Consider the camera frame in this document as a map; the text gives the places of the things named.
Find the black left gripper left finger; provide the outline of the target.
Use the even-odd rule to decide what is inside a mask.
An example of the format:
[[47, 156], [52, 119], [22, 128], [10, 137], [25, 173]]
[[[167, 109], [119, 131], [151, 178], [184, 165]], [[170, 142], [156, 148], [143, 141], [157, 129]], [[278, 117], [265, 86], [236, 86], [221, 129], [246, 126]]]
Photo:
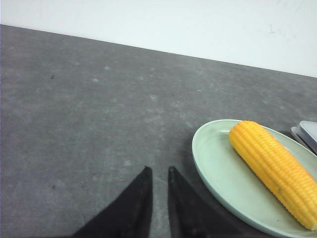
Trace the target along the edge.
[[150, 167], [144, 167], [110, 205], [72, 237], [148, 238], [152, 211], [153, 174]]

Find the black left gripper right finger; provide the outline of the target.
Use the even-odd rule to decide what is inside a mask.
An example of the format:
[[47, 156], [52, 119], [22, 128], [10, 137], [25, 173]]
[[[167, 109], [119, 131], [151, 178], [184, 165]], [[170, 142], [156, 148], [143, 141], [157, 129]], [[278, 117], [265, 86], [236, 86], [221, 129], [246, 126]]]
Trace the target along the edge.
[[238, 230], [204, 202], [174, 166], [168, 169], [168, 215], [172, 238], [238, 235]]

